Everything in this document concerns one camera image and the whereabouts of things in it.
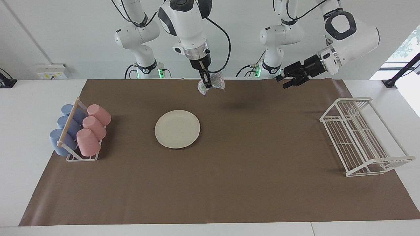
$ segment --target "crumpled plastic bag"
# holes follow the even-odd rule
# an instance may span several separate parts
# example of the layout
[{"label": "crumpled plastic bag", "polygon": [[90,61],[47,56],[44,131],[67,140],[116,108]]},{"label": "crumpled plastic bag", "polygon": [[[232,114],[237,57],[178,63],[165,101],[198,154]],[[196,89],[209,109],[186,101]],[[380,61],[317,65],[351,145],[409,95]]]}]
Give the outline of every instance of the crumpled plastic bag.
[{"label": "crumpled plastic bag", "polygon": [[203,80],[200,80],[200,82],[198,82],[197,88],[198,91],[200,91],[200,93],[202,95],[206,95],[207,91],[209,91],[212,88],[216,88],[216,89],[221,89],[221,90],[225,90],[225,78],[223,77],[222,73],[216,73],[216,74],[212,74],[210,76],[210,81],[211,81],[211,88],[206,88],[206,86],[204,85]]}]

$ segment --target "cup rack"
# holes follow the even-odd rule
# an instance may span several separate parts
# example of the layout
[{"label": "cup rack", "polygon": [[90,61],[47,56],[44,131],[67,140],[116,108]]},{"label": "cup rack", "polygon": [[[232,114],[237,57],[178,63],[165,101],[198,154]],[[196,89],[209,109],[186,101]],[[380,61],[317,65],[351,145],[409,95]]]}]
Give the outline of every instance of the cup rack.
[{"label": "cup rack", "polygon": [[85,114],[87,114],[87,107],[80,101],[80,97],[77,97],[73,108],[70,111],[70,114],[68,115],[68,120],[64,126],[63,132],[61,133],[60,139],[57,142],[57,147],[62,147],[65,150],[67,150],[70,154],[67,155],[66,157],[66,161],[68,162],[80,162],[80,161],[94,161],[94,160],[98,160],[99,157],[99,152],[91,157],[84,157],[81,154],[77,154],[75,151],[73,151],[71,148],[69,148],[65,143],[64,143],[64,138],[67,134],[68,128],[70,126],[70,121],[71,119],[73,119],[74,113],[76,112],[76,109],[80,108]]},{"label": "cup rack", "polygon": [[[384,174],[415,160],[395,138],[371,101],[371,97],[340,98],[320,118],[343,163],[347,177]],[[379,117],[403,151],[404,157],[391,157],[384,149],[363,115],[362,110],[368,107]]]}]

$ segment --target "window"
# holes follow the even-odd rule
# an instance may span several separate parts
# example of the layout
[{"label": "window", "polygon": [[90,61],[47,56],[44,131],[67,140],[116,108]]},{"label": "window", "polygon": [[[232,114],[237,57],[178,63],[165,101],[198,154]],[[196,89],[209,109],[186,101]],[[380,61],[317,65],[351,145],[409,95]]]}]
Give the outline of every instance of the window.
[{"label": "window", "polygon": [[391,67],[404,67],[411,59],[413,59],[420,52],[420,26],[411,33],[411,35],[401,44],[401,46],[386,60],[382,67],[390,67],[389,64],[394,64]]}]

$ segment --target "wall socket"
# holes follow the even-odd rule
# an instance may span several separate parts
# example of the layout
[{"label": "wall socket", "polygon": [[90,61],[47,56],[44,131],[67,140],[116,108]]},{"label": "wall socket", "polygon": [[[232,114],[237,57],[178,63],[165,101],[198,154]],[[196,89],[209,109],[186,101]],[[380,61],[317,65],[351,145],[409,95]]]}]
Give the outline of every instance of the wall socket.
[{"label": "wall socket", "polygon": [[68,79],[68,69],[64,64],[43,65],[37,64],[36,70],[39,79]]}]

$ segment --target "tree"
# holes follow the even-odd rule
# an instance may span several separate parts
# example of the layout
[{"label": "tree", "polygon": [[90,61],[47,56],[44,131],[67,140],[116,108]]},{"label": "tree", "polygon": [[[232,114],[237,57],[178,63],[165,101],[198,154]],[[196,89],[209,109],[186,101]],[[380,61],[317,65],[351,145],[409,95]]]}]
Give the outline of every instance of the tree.
[{"label": "tree", "polygon": [[393,58],[405,58],[420,45],[420,26],[410,34],[392,55]]}]

